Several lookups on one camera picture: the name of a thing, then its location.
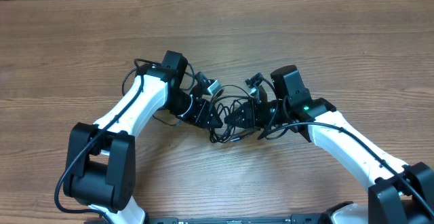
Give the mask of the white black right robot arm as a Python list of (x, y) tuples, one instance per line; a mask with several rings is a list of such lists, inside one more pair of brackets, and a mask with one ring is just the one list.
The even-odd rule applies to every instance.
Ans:
[(267, 100), (264, 78), (246, 80), (252, 97), (227, 115), (225, 123), (243, 129), (262, 129), (261, 138), (299, 133), (334, 157), (356, 178), (368, 195), (361, 206), (343, 202), (303, 223), (432, 223), (433, 170), (419, 162), (409, 165), (363, 136), (334, 105), (312, 99), (299, 75), (271, 75), (276, 95)]

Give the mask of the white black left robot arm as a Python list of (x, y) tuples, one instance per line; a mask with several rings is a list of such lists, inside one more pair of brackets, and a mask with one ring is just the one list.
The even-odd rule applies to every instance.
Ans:
[(204, 98), (219, 93), (220, 82), (192, 72), (190, 88), (181, 88), (190, 67), (182, 54), (167, 52), (161, 63), (137, 58), (134, 64), (134, 82), (122, 99), (94, 123), (78, 123), (71, 130), (65, 170), (54, 193), (61, 212), (96, 213), (103, 223), (148, 223), (133, 191), (136, 138), (150, 118), (167, 109), (198, 128), (222, 127), (215, 106)]

